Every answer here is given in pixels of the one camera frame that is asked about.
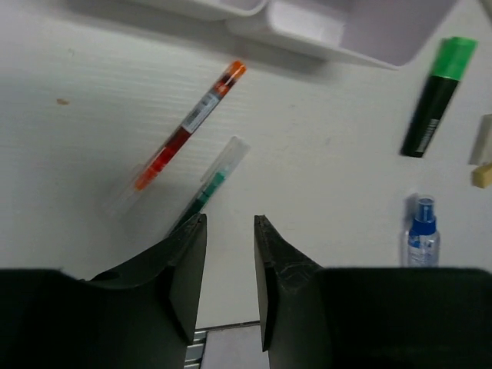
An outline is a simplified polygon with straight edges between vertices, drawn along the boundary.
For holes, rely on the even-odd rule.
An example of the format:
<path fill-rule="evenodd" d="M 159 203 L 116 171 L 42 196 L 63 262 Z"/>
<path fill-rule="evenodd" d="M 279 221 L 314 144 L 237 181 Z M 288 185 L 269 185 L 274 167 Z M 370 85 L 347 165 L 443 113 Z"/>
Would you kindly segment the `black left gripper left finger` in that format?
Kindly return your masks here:
<path fill-rule="evenodd" d="M 3 368 L 181 368 L 194 338 L 207 247 L 196 215 L 91 280 L 1 272 Z"/>

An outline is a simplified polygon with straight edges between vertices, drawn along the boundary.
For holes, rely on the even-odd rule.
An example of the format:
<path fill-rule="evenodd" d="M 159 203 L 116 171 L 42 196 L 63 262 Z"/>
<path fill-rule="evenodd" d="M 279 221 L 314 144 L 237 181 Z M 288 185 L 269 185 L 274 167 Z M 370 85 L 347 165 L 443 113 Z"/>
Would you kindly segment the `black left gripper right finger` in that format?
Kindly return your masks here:
<path fill-rule="evenodd" d="M 323 268 L 254 219 L 262 349 L 272 368 L 489 368 L 491 275 Z"/>

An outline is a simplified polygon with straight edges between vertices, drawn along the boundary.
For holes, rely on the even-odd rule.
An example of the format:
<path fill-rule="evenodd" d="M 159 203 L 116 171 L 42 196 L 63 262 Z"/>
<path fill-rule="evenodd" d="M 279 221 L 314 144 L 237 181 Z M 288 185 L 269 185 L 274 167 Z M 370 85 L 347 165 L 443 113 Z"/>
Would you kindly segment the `green gel pen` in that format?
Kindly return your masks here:
<path fill-rule="evenodd" d="M 240 164 L 249 152 L 250 146 L 242 139 L 233 136 L 225 145 L 219 156 L 204 173 L 201 178 L 201 186 L 188 203 L 186 208 L 172 225 L 166 236 L 169 236 L 180 228 L 188 219 L 200 213 L 213 197 L 214 193 L 222 186 L 230 174 Z"/>

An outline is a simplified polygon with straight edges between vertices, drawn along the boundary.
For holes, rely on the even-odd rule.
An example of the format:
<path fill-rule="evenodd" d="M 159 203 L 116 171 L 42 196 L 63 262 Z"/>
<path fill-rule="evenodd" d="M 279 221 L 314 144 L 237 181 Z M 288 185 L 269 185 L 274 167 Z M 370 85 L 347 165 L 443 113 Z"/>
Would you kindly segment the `red gel pen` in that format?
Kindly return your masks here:
<path fill-rule="evenodd" d="M 144 190 L 160 175 L 189 138 L 216 109 L 226 94 L 246 72 L 245 64 L 233 61 L 219 79 L 201 97 L 170 137 L 143 165 L 135 167 L 131 176 L 113 191 L 105 203 L 105 211 L 112 217 L 125 213 Z"/>

